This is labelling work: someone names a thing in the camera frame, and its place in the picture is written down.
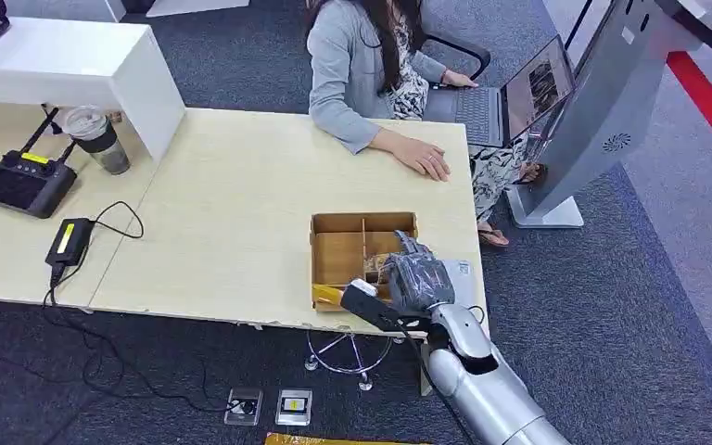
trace metal floor socket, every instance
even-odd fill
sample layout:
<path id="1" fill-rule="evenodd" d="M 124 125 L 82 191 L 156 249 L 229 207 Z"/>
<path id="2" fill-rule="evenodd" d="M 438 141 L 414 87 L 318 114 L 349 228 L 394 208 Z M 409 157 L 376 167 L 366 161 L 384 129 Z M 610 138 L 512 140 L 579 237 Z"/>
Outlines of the metal floor socket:
<path id="1" fill-rule="evenodd" d="M 261 416 L 263 391 L 257 388 L 232 388 L 228 406 L 237 405 L 225 413 L 226 425 L 255 426 Z"/>
<path id="2" fill-rule="evenodd" d="M 312 391 L 283 389 L 277 398 L 277 424 L 307 426 L 312 414 Z"/>

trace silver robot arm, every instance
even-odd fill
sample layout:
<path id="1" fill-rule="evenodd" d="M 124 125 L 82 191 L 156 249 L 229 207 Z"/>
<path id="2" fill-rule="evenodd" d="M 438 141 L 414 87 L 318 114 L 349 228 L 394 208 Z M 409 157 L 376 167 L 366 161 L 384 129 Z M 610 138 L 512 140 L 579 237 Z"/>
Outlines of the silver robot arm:
<path id="1" fill-rule="evenodd" d="M 457 405 L 484 443 L 569 445 L 474 314 L 455 304 L 455 289 L 443 263 L 415 239 L 396 234 L 403 252 L 391 254 L 385 265 L 391 306 L 376 298 L 375 287 L 361 279 L 348 286 L 338 304 L 385 331 L 396 331 L 400 324 L 411 328 L 410 319 L 427 331 L 431 383 Z"/>
<path id="2" fill-rule="evenodd" d="M 431 345 L 427 368 L 432 383 L 453 401 L 484 443 L 569 445 L 473 313 L 456 304 L 440 304 L 431 311 L 431 336 L 443 336 L 444 331 L 448 336 L 448 347 Z"/>

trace long dark hair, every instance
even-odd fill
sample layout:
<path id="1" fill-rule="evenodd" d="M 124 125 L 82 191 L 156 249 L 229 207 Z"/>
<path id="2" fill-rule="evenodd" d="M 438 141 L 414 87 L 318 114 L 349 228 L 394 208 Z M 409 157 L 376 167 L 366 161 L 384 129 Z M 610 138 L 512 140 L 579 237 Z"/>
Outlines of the long dark hair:
<path id="1" fill-rule="evenodd" d="M 321 8 L 331 0 L 312 0 L 310 8 L 310 21 L 307 28 L 307 34 L 310 34 L 312 26 L 318 19 L 318 14 Z M 392 20 L 390 19 L 391 11 L 388 9 L 387 0 L 349 0 L 358 6 L 361 6 L 367 12 L 370 21 L 373 22 L 375 32 L 377 33 L 379 44 L 371 45 L 362 41 L 365 45 L 373 48 L 380 47 L 381 58 L 383 59 L 384 79 L 381 89 L 378 93 L 388 93 L 393 88 L 400 87 L 400 54 L 397 50 L 397 39 L 394 37 L 394 29 Z M 408 25 L 410 32 L 411 48 L 416 50 L 421 46 L 421 39 L 424 35 L 422 31 L 421 18 L 421 3 L 422 0 L 393 0 L 400 13 L 405 17 L 405 23 Z"/>

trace kiosk stand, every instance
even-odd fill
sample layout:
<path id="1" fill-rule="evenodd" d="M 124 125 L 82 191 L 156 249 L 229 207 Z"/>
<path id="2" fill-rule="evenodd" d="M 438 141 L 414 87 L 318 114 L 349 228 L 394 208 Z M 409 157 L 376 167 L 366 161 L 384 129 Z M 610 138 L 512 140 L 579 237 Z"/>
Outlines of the kiosk stand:
<path id="1" fill-rule="evenodd" d="M 546 180 L 507 191 L 518 227 L 582 227 L 572 195 L 643 141 L 670 53 L 712 48 L 712 30 L 686 3 L 611 2 L 575 69 L 576 91 L 542 134 Z"/>

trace gray cardigan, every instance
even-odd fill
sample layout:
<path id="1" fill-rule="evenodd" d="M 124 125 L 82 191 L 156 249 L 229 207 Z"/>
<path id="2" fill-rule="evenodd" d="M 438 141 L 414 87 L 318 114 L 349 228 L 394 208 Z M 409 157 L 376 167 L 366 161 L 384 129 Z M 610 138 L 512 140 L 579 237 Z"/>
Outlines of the gray cardigan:
<path id="1" fill-rule="evenodd" d="M 375 27 L 361 6 L 332 0 L 318 15 L 307 39 L 312 55 L 310 116 L 351 153 L 364 149 L 380 130 L 365 118 L 391 119 L 388 100 L 378 95 L 383 59 Z M 413 68 L 440 82 L 446 67 L 416 51 Z"/>

